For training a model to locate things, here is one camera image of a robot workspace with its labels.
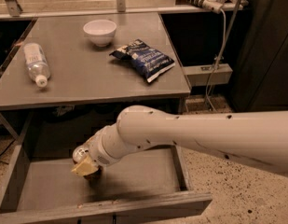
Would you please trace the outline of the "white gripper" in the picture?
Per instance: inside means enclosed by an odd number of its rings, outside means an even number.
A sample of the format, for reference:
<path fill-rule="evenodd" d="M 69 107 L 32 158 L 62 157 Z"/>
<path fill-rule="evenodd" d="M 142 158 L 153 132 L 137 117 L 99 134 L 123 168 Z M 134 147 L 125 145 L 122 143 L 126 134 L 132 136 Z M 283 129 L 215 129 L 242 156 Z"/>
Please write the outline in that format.
<path fill-rule="evenodd" d="M 71 172 L 79 175 L 91 175 L 98 171 L 99 167 L 107 167 L 119 162 L 119 159 L 113 158 L 103 147 L 103 131 L 98 131 L 88 141 L 89 154 L 77 164 L 74 165 Z"/>

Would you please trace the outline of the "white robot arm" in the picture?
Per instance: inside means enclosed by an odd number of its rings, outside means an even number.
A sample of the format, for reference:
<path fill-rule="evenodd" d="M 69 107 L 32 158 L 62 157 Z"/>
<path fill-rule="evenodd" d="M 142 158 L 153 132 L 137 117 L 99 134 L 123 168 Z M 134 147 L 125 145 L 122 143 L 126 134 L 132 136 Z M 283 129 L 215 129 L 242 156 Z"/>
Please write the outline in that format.
<path fill-rule="evenodd" d="M 165 145 L 288 176 L 288 111 L 173 115 L 132 105 L 74 150 L 72 172 L 91 175 L 127 155 Z"/>

